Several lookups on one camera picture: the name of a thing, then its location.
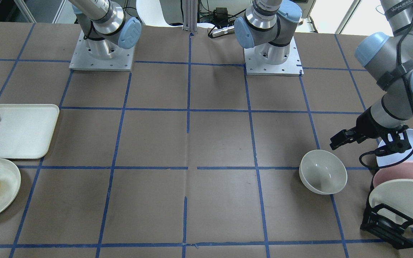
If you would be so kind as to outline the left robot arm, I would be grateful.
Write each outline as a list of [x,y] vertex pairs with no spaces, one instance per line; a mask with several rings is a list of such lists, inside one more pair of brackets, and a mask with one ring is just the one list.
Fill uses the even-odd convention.
[[[356,125],[331,137],[331,149],[347,143],[382,138],[385,151],[403,153],[411,148],[405,121],[413,118],[413,0],[382,0],[393,36],[377,32],[365,38],[355,57],[385,91],[361,114]],[[300,18],[300,7],[288,0],[254,0],[234,22],[239,44],[286,47]]]

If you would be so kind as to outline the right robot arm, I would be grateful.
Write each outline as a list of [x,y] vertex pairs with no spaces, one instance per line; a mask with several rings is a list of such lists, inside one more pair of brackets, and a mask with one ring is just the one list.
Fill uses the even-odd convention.
[[0,159],[40,159],[73,73],[129,71],[141,23],[109,0],[73,0],[79,25],[0,23]]

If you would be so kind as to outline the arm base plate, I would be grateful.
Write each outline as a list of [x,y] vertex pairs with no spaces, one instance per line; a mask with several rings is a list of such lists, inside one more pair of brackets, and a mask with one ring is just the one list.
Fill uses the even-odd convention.
[[256,76],[302,76],[303,66],[293,37],[289,45],[269,43],[243,49],[246,73]]
[[69,68],[76,71],[124,71],[130,72],[135,46],[122,49],[108,40],[84,39],[80,33]]

